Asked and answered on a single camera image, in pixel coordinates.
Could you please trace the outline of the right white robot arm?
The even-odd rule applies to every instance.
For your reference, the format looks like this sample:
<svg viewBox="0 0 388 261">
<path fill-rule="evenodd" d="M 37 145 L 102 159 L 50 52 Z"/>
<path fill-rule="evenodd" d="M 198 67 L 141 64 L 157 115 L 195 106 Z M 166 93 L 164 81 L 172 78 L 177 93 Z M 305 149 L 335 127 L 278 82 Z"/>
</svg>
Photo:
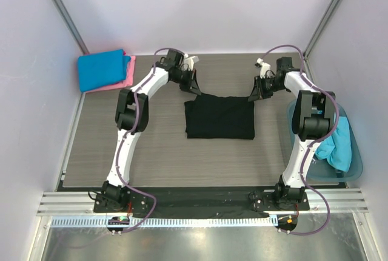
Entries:
<svg viewBox="0 0 388 261">
<path fill-rule="evenodd" d="M 282 57 L 276 62 L 276 72 L 262 58 L 255 65 L 260 74 L 249 101 L 270 98 L 275 92 L 286 90 L 296 98 L 291 128 L 294 134 L 293 149 L 286 169 L 281 174 L 273 192 L 250 193 L 252 208 L 258 212 L 309 209 L 307 200 L 307 173 L 319 144 L 335 130 L 339 110 L 332 92 L 321 90 L 307 75 L 292 66 L 292 59 Z"/>
</svg>

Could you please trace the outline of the black t shirt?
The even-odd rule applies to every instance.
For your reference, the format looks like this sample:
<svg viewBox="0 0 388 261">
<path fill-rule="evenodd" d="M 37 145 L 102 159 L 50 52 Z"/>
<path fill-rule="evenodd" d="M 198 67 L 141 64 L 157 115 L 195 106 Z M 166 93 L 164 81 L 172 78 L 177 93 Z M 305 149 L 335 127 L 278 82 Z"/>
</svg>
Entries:
<svg viewBox="0 0 388 261">
<path fill-rule="evenodd" d="M 190 139 L 239 139 L 255 137 L 255 104 L 246 97 L 198 95 L 186 101 L 186 134 Z"/>
</svg>

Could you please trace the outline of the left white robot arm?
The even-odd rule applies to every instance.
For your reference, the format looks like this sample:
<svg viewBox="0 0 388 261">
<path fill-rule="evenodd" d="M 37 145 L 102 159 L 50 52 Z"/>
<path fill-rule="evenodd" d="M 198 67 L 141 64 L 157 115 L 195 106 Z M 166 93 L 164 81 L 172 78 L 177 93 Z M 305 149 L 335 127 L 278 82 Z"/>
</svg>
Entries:
<svg viewBox="0 0 388 261">
<path fill-rule="evenodd" d="M 115 123 L 118 141 L 110 172 L 101 192 L 95 198 L 95 211 L 122 212 L 137 198 L 156 198 L 130 185 L 130 167 L 136 144 L 149 122 L 149 101 L 157 91 L 169 82 L 179 85 L 188 93 L 200 95 L 196 80 L 196 55 L 188 55 L 177 49 L 163 48 L 167 54 L 153 63 L 150 72 L 135 86 L 122 89 L 118 95 Z"/>
</svg>

